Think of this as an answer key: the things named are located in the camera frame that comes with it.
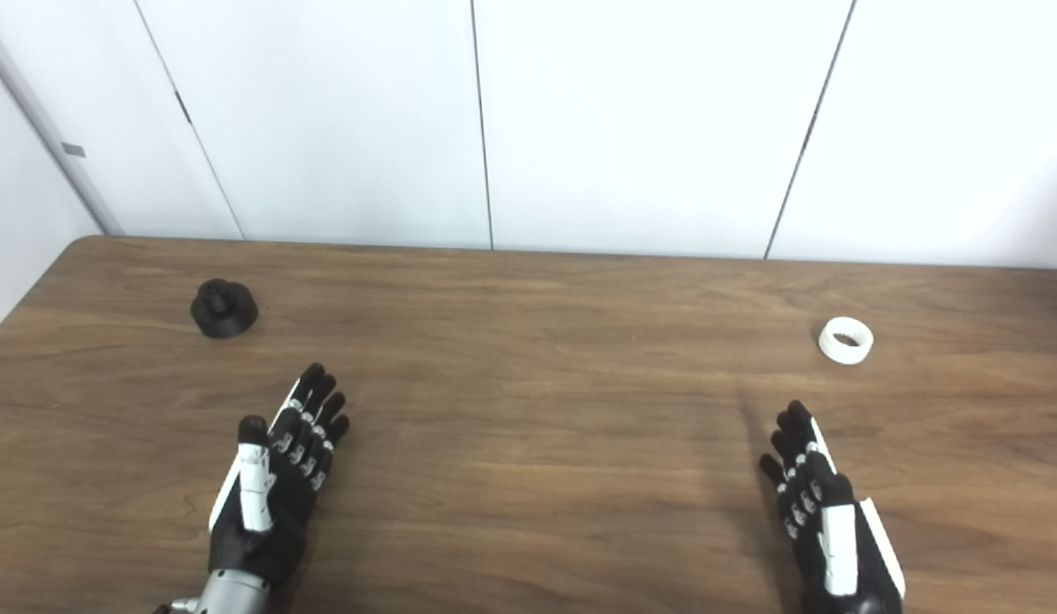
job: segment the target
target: panel seam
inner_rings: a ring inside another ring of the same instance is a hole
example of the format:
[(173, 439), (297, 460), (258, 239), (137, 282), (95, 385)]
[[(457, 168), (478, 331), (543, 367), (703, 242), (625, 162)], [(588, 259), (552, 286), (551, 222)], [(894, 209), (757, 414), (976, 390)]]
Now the panel seam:
[(855, 13), (855, 4), (857, 2), (858, 0), (851, 0), (851, 7), (848, 8), (848, 17), (843, 20), (843, 30), (839, 31), (839, 41), (835, 43), (832, 61), (828, 66), (828, 73), (824, 74), (824, 85), (820, 87), (820, 94), (817, 96), (817, 106), (813, 108), (813, 116), (809, 118), (809, 128), (804, 132), (804, 139), (801, 141), (801, 150), (798, 151), (797, 160), (794, 162), (791, 182), (786, 184), (786, 193), (782, 194), (782, 204), (778, 206), (778, 216), (775, 218), (775, 225), (771, 228), (771, 237), (767, 238), (767, 249), (763, 252), (763, 260), (767, 260), (771, 257), (771, 248), (775, 245), (775, 237), (778, 235), (778, 225), (782, 224), (782, 213), (786, 212), (786, 202), (791, 199), (791, 190), (794, 189), (794, 180), (797, 179), (798, 169), (801, 167), (801, 160), (804, 159), (805, 148), (809, 148), (809, 137), (813, 136), (813, 128), (817, 124), (817, 115), (820, 115), (820, 105), (824, 101), (824, 93), (828, 92), (829, 81), (832, 80), (832, 71), (835, 70), (835, 61), (839, 58), (839, 50), (843, 48), (843, 39), (848, 36), (848, 27), (851, 26), (851, 16)]
[(177, 95), (177, 100), (181, 101), (182, 109), (184, 109), (185, 119), (188, 122), (188, 125), (191, 128), (191, 133), (194, 135), (194, 143), (199, 144), (199, 151), (202, 152), (202, 159), (205, 160), (206, 167), (209, 168), (209, 174), (214, 178), (214, 185), (218, 186), (218, 191), (222, 194), (222, 200), (225, 202), (225, 207), (229, 210), (229, 217), (233, 218), (233, 225), (237, 226), (237, 234), (240, 234), (240, 239), (242, 241), (246, 241), (247, 237), (244, 236), (244, 229), (240, 226), (240, 219), (237, 218), (237, 212), (233, 209), (233, 203), (229, 202), (229, 194), (225, 192), (225, 186), (222, 185), (222, 180), (218, 176), (218, 170), (214, 168), (214, 163), (209, 160), (209, 154), (206, 152), (206, 147), (202, 144), (202, 138), (199, 136), (199, 131), (194, 127), (194, 122), (191, 120), (187, 106), (181, 97), (181, 91), (177, 87), (177, 81), (173, 80), (173, 74), (169, 71), (169, 66), (166, 64), (165, 57), (161, 54), (161, 48), (157, 46), (157, 39), (153, 37), (153, 32), (150, 31), (150, 24), (146, 21), (146, 15), (143, 13), (143, 7), (138, 4), (138, 0), (131, 0), (131, 2), (134, 3), (134, 10), (138, 12), (138, 18), (143, 20), (143, 30), (146, 30), (146, 35), (150, 38), (150, 45), (153, 45), (153, 52), (154, 54), (157, 54), (157, 61), (161, 62), (161, 67), (165, 71), (165, 77), (169, 78), (169, 86), (173, 89), (173, 94)]
[(490, 249), (495, 248), (495, 224), (490, 213), (490, 171), (486, 167), (486, 129), (482, 120), (482, 80), (479, 77), (479, 40), (475, 33), (475, 0), (469, 0), (471, 11), (471, 52), (475, 57), (475, 94), (479, 105), (479, 145), (482, 147), (482, 189), (486, 194), (486, 236), (490, 240)]

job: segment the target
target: door hinge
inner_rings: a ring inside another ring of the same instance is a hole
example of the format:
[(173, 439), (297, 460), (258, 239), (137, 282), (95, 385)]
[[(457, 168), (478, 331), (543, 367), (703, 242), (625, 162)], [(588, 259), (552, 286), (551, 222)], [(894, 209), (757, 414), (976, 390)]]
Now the door hinge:
[(184, 98), (181, 97), (181, 93), (173, 90), (173, 94), (177, 94), (177, 101), (181, 104), (181, 110), (184, 112), (184, 119), (188, 120), (188, 124), (191, 124), (191, 116), (187, 113), (187, 108), (184, 106)]

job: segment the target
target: robot finger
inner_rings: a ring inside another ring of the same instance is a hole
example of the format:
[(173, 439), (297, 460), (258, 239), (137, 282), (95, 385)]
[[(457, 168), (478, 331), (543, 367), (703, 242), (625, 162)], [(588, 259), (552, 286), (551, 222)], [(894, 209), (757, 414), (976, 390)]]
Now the robot finger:
[(315, 417), (315, 426), (328, 428), (333, 417), (342, 409), (342, 405), (346, 405), (346, 397), (341, 392), (335, 392), (328, 396), (328, 399), (320, 407), (320, 413)]
[(300, 412), (296, 409), (286, 409), (279, 414), (278, 420), (275, 420), (275, 425), (271, 427), (271, 447), (283, 454), (289, 454), (295, 444), (297, 444), (298, 431), (301, 428)]
[(302, 413), (311, 414), (313, 416), (320, 413), (320, 405), (323, 404), (328, 395), (335, 389), (335, 376), (332, 374), (324, 374), (315, 383), (313, 387), (313, 392), (310, 393), (310, 397), (305, 401), (305, 407), (301, 408)]
[(300, 374), (300, 377), (294, 382), (294, 388), (290, 389), (290, 393), (286, 394), (286, 401), (283, 401), (282, 408), (294, 407), (295, 409), (301, 409), (301, 406), (305, 404), (305, 399), (310, 397), (310, 392), (313, 391), (313, 387), (320, 378), (324, 376), (324, 369), (320, 362), (313, 362), (313, 365), (308, 366), (305, 372)]
[(346, 414), (336, 416), (335, 420), (331, 421), (331, 424), (328, 425), (328, 443), (332, 444), (334, 447), (335, 444), (338, 444), (338, 440), (341, 440), (342, 435), (346, 435), (346, 432), (349, 429), (350, 418), (347, 417)]
[(313, 422), (307, 420), (307, 414), (302, 414), (297, 429), (297, 444), (288, 455), (291, 464), (299, 464), (305, 458), (305, 453), (313, 449)]
[(771, 454), (761, 455), (760, 469), (771, 480), (771, 484), (775, 487), (775, 490), (779, 494), (786, 491), (786, 473), (775, 458), (772, 458)]

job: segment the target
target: white finger segment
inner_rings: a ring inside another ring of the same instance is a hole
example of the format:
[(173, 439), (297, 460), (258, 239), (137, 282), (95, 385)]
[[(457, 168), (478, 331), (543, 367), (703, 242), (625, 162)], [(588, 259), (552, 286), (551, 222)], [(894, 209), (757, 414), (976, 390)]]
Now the white finger segment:
[(248, 532), (271, 531), (271, 509), (266, 495), (275, 484), (275, 476), (267, 465), (268, 453), (256, 444), (237, 445), (237, 464), (240, 464), (240, 514)]
[(858, 590), (858, 539), (853, 504), (826, 506), (821, 517), (821, 544), (828, 568), (824, 590), (829, 594), (855, 594)]

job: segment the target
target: silver cylindrical wrist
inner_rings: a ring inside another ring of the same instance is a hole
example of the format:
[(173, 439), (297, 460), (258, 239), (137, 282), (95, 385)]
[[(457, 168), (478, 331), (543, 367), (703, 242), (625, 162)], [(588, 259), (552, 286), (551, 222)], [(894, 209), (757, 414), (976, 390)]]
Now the silver cylindrical wrist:
[(259, 576), (215, 569), (199, 598), (177, 599), (171, 607), (190, 614), (263, 614), (268, 597), (271, 584)]

